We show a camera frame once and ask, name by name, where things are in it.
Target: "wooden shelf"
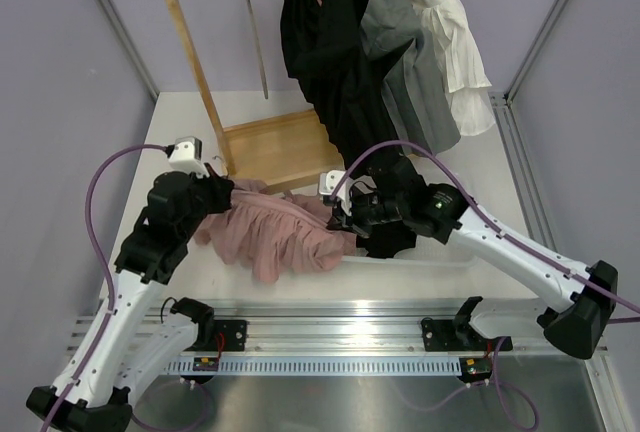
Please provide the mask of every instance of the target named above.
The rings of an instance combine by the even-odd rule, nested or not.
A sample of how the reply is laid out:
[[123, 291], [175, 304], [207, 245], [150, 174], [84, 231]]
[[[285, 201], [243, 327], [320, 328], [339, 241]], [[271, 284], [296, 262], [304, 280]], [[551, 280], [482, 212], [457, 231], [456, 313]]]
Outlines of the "wooden shelf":
[[343, 168], [314, 110], [224, 129], [235, 161], [233, 177], [261, 179], [269, 193], [318, 182], [322, 172]]

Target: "wooden clothes rack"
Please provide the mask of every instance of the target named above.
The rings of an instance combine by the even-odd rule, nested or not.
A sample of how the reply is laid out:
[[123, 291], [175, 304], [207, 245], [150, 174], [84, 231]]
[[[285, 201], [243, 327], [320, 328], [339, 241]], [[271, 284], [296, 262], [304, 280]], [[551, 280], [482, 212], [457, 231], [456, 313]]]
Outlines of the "wooden clothes rack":
[[313, 110], [224, 128], [180, 2], [165, 1], [232, 177], [262, 179], [275, 193], [310, 185], [320, 173], [343, 166]]

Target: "metal floor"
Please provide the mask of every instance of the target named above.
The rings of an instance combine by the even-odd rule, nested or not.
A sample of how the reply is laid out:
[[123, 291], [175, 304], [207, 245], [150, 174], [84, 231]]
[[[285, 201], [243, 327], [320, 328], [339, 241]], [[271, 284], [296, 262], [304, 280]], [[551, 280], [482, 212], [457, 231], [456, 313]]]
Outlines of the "metal floor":
[[[501, 379], [529, 394], [541, 432], [606, 430], [583, 362], [564, 356], [500, 358]], [[158, 429], [188, 427], [200, 416], [203, 394], [161, 377], [136, 408]], [[455, 377], [217, 377], [209, 418], [194, 432], [425, 432], [512, 431], [493, 387], [465, 391], [433, 413], [429, 407], [461, 386]], [[533, 415], [523, 399], [506, 393], [526, 426]], [[127, 432], [145, 429], [133, 423]]]

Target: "wooden rod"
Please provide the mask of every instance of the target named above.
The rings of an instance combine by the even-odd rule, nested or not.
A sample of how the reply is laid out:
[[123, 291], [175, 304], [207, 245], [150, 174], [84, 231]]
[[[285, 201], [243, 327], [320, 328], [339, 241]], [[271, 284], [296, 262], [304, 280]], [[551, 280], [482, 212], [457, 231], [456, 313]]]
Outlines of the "wooden rod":
[[227, 170], [229, 171], [229, 175], [234, 175], [236, 173], [236, 166], [233, 156], [231, 155], [231, 148], [229, 147], [229, 142], [227, 141], [224, 128], [220, 122], [216, 104], [213, 102], [213, 97], [211, 97], [211, 90], [209, 90], [207, 78], [204, 76], [200, 59], [198, 58], [196, 48], [193, 45], [193, 39], [191, 38], [191, 33], [187, 27], [182, 7], [178, 0], [165, 0], [165, 2], [167, 3], [169, 14], [171, 15], [173, 23], [176, 26], [176, 30], [178, 31], [178, 36], [180, 37], [184, 51], [187, 54], [187, 60], [191, 66], [191, 72], [193, 73], [193, 77], [196, 79], [198, 89], [200, 90], [200, 96], [202, 97], [202, 102], [204, 102], [204, 108], [207, 110], [207, 114], [211, 120], [211, 125], [213, 125], [213, 130], [216, 133], [218, 147], [220, 148], [220, 152], [226, 162]]

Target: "pink cloth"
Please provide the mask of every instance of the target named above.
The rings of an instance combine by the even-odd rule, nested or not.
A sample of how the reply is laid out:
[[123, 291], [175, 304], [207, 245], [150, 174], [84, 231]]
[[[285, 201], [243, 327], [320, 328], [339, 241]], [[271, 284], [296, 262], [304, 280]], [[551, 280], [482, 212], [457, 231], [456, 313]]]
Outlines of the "pink cloth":
[[335, 268], [355, 252], [355, 235], [326, 230], [331, 209], [317, 197], [280, 199], [254, 192], [259, 181], [236, 182], [232, 209], [208, 216], [195, 233], [199, 245], [211, 242], [225, 264], [251, 265], [261, 282], [274, 283], [288, 267], [295, 272]]

